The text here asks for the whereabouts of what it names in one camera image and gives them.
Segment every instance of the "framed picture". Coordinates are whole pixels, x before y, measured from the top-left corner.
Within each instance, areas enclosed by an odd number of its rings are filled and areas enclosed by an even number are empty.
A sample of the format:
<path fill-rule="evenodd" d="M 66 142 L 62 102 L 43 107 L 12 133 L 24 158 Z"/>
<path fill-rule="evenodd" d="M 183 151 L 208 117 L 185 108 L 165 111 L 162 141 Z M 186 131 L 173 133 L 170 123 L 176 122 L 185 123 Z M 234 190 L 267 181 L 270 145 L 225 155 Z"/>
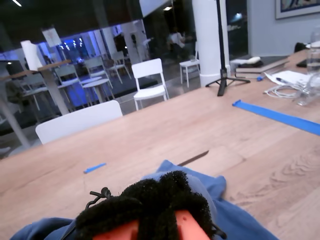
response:
<path fill-rule="evenodd" d="M 276 18 L 283 19 L 320 12 L 320 0 L 275 0 Z"/>

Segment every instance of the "book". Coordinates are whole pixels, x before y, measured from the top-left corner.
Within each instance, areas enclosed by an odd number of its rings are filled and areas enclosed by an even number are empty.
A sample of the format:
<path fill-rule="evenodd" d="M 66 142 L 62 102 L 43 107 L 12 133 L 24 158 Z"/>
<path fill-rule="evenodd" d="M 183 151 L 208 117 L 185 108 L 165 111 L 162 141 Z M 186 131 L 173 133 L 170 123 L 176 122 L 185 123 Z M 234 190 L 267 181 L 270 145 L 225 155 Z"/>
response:
<path fill-rule="evenodd" d="M 288 60 L 288 56 L 265 56 L 265 57 L 261 57 L 261 62 L 262 62 L 262 65 L 259 67 L 248 67 L 248 64 L 239 65 L 235 69 L 235 72 L 261 74 L 269 69 L 273 69 L 280 65 L 286 64 L 287 62 L 289 62 L 289 60 Z"/>
<path fill-rule="evenodd" d="M 281 72 L 282 70 L 285 69 L 285 63 L 284 64 L 281 64 L 279 66 L 276 66 L 276 67 L 273 67 L 271 69 L 268 69 L 264 72 L 236 72 L 236 78 L 245 78 L 245 79 L 256 79 L 260 76 L 264 77 L 264 73 L 267 73 L 267 74 L 275 74 L 275 73 L 278 73 L 278 72 Z"/>

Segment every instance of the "blue cloth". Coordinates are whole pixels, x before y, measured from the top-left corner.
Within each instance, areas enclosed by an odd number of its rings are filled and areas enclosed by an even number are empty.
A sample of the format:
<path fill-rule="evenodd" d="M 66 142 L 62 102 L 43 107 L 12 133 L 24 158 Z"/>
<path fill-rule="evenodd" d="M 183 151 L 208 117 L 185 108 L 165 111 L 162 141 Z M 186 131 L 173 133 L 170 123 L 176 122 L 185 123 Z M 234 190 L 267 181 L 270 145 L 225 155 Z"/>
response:
<path fill-rule="evenodd" d="M 216 207 L 216 224 L 224 231 L 228 240 L 277 240 L 257 220 L 240 207 L 224 200 L 222 194 L 227 182 L 223 176 L 212 177 L 192 171 L 189 168 L 176 166 L 165 160 L 156 171 L 157 173 L 183 171 L 198 178 L 209 192 Z"/>
<path fill-rule="evenodd" d="M 222 194 L 227 185 L 223 176 L 207 176 L 165 160 L 156 173 L 143 179 L 158 180 L 163 174 L 172 171 L 187 173 L 190 188 L 207 199 L 212 221 L 227 233 L 228 240 L 277 240 L 246 211 L 223 200 Z M 75 220 L 72 219 L 46 218 L 25 226 L 11 240 L 60 240 L 74 226 Z M 75 233 L 74 231 L 65 240 L 74 240 Z"/>

